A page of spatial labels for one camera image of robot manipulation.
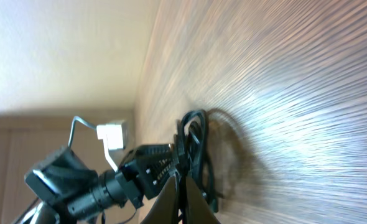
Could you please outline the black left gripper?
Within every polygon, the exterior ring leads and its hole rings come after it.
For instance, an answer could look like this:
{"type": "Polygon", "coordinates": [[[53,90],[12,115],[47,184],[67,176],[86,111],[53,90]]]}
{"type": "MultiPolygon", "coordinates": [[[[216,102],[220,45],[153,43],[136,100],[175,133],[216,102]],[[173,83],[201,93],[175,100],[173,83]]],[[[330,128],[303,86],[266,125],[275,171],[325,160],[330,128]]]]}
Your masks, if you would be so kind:
{"type": "Polygon", "coordinates": [[[87,168],[68,147],[50,154],[24,176],[42,201],[41,213],[53,220],[91,220],[115,205],[143,206],[160,193],[172,165],[170,144],[141,145],[130,150],[117,170],[102,174],[87,168]]]}

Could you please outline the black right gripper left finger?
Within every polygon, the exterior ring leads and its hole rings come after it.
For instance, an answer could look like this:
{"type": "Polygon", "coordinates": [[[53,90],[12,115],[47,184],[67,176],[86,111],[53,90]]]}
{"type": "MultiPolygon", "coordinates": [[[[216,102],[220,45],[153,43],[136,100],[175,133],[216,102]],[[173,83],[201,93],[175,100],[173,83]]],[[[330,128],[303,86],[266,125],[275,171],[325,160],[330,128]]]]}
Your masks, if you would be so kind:
{"type": "Polygon", "coordinates": [[[179,183],[176,176],[169,177],[156,202],[141,224],[178,223],[179,183]]]}

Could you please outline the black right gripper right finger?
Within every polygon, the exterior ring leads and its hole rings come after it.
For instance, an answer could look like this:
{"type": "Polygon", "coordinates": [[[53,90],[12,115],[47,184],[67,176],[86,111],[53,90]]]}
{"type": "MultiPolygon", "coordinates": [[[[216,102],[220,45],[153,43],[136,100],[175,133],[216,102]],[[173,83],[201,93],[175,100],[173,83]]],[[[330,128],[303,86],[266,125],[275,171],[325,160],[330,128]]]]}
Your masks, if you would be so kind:
{"type": "Polygon", "coordinates": [[[220,224],[211,212],[198,186],[191,177],[186,178],[187,205],[185,206],[185,223],[220,224]]]}

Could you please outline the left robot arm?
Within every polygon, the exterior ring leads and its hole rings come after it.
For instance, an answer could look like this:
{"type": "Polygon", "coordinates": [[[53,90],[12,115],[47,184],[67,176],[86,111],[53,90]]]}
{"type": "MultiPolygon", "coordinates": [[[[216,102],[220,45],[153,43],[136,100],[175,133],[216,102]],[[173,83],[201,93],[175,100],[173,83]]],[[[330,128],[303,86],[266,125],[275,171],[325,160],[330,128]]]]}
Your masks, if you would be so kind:
{"type": "Polygon", "coordinates": [[[117,170],[99,175],[69,148],[61,147],[37,163],[24,177],[40,203],[21,215],[19,223],[93,223],[113,207],[160,193],[172,165],[170,144],[141,145],[126,152],[117,170]]]}

